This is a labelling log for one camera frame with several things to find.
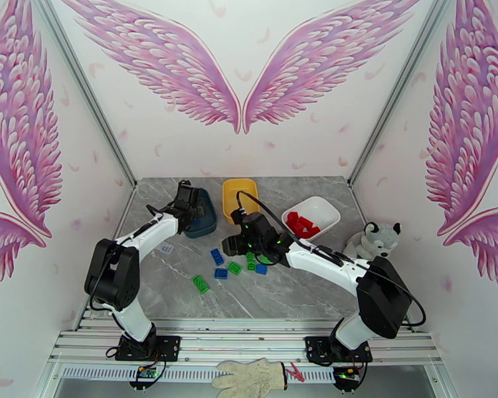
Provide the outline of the grey husky plush toy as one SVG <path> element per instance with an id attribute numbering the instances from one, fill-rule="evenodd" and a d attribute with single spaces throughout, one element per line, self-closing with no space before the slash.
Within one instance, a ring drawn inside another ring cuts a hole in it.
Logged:
<path id="1" fill-rule="evenodd" d="M 399 222 L 392 226 L 368 222 L 361 232 L 349 238 L 343 254 L 366 260 L 373 260 L 377 256 L 387 258 L 398 245 L 401 231 Z"/>

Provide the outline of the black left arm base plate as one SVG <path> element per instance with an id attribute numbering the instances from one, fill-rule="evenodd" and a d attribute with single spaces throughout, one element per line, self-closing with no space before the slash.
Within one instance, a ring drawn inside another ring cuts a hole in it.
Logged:
<path id="1" fill-rule="evenodd" d="M 143 342 L 137 342 L 126 336 L 121 336 L 114 355 L 117 361 L 128 362 L 176 362 L 179 356 L 181 338 L 178 336 L 147 337 Z"/>

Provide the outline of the small circuit board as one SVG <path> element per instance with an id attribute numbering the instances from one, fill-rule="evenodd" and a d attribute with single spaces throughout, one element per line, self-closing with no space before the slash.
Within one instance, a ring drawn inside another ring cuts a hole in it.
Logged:
<path id="1" fill-rule="evenodd" d="M 333 377 L 337 389 L 356 389 L 362 380 L 361 371 L 355 367 L 333 367 Z"/>
<path id="2" fill-rule="evenodd" d="M 138 367 L 135 377 L 129 382 L 130 387 L 136 391 L 145 391 L 155 385 L 163 376 L 166 371 L 166 366 L 162 368 L 155 366 Z"/>

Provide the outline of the yellow plastic bin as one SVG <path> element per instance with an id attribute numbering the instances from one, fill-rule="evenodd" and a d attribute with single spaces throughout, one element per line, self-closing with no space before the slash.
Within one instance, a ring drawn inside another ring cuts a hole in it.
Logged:
<path id="1" fill-rule="evenodd" d="M 258 198 L 258 189 L 256 183 L 250 178 L 230 178 L 222 184 L 222 210 L 226 221 L 233 224 L 230 214 L 233 210 L 238 209 L 237 193 L 238 191 L 247 192 L 249 195 Z M 245 194 L 240 195 L 242 207 L 247 214 L 258 212 L 259 205 Z"/>

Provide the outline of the dark blue plastic bin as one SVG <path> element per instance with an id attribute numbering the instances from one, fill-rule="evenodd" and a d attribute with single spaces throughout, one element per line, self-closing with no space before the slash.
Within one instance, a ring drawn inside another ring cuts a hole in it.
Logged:
<path id="1" fill-rule="evenodd" d="M 190 239 L 196 239 L 211 234 L 215 231 L 217 226 L 218 218 L 216 209 L 212 203 L 209 193 L 204 188 L 199 188 L 197 203 L 199 203 L 199 201 L 203 201 L 205 204 L 206 214 L 198 215 L 197 211 L 197 216 L 203 216 L 201 223 L 198 226 L 191 224 L 191 226 L 183 232 Z"/>

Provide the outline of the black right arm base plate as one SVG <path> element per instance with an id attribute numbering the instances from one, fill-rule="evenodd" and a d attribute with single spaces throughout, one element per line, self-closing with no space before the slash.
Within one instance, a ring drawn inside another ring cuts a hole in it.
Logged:
<path id="1" fill-rule="evenodd" d="M 307 360 L 313 364 L 365 364 L 373 361 L 371 347 L 367 341 L 353 350 L 330 336 L 307 336 L 304 342 Z"/>

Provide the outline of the aluminium rail frame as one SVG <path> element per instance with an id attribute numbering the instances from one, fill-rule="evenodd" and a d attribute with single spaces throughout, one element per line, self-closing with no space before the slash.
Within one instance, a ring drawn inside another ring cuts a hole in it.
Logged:
<path id="1" fill-rule="evenodd" d="M 162 336 L 179 336 L 179 363 L 214 365 L 223 360 L 258 358 L 307 363 L 306 336 L 327 336 L 332 320 L 255 318 L 156 318 Z M 121 330 L 109 317 L 85 317 L 77 330 L 62 331 L 49 355 L 50 362 L 101 364 L 115 346 Z M 426 332 L 401 330 L 395 339 L 369 341 L 373 365 L 440 365 L 442 358 Z"/>

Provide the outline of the white plastic bin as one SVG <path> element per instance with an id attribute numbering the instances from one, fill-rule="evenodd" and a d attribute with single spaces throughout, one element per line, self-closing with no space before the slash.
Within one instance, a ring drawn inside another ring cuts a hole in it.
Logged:
<path id="1" fill-rule="evenodd" d="M 311 196 L 291 208 L 288 208 L 282 214 L 282 223 L 285 225 L 287 222 L 287 214 L 290 211 L 296 211 L 299 214 L 299 217 L 303 216 L 307 218 L 314 223 L 314 226 L 318 226 L 321 229 L 319 234 L 315 237 L 305 239 L 306 241 L 313 241 L 317 237 L 327 233 L 341 219 L 339 211 L 330 202 L 320 196 Z"/>

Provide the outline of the red clip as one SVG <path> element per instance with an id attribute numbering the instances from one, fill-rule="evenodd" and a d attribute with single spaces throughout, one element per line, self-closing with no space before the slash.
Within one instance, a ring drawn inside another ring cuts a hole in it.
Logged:
<path id="1" fill-rule="evenodd" d="M 293 379 L 299 381 L 300 383 L 305 382 L 304 375 L 293 362 L 290 363 L 290 367 L 286 368 L 286 373 L 289 374 Z"/>

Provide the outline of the aluminium frame post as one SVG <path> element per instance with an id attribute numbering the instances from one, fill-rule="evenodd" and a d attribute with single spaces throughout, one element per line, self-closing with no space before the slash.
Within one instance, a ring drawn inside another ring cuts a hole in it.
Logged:
<path id="1" fill-rule="evenodd" d="M 400 70 L 386 102 L 375 122 L 373 130 L 371 131 L 371 134 L 369 135 L 367 142 L 360 153 L 359 159 L 355 164 L 351 175 L 347 179 L 347 184 L 350 189 L 354 189 L 359 182 L 361 173 L 374 153 L 378 142 L 382 137 L 384 129 L 390 121 L 395 108 L 398 106 L 403 93 L 410 85 L 414 71 L 418 63 L 421 61 L 423 54 L 427 49 L 428 43 L 431 41 L 434 31 L 440 24 L 440 21 L 451 2 L 452 0 L 432 1 L 415 41 L 413 42 L 413 45 L 404 61 L 402 69 Z"/>
<path id="2" fill-rule="evenodd" d="M 104 113 L 98 98 L 90 84 L 86 71 L 81 66 L 75 50 L 70 42 L 64 27 L 51 0 L 31 0 L 40 13 L 42 20 L 47 26 L 51 36 L 56 42 L 61 57 L 63 58 L 66 66 L 68 67 L 75 84 L 89 109 L 98 129 L 100 130 L 105 142 L 110 148 L 117 164 L 122 170 L 125 179 L 129 185 L 134 189 L 137 186 L 137 178 L 135 177 L 130 164 L 124 156 L 124 153 L 114 135 L 108 118 Z"/>

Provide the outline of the white work glove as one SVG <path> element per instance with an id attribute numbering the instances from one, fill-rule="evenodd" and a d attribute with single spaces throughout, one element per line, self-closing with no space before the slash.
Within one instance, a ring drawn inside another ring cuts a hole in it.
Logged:
<path id="1" fill-rule="evenodd" d="M 219 390 L 216 398 L 266 398 L 271 391 L 288 389 L 282 362 L 269 362 L 266 358 L 245 364 L 223 361 L 216 368 L 222 372 L 211 382 Z"/>

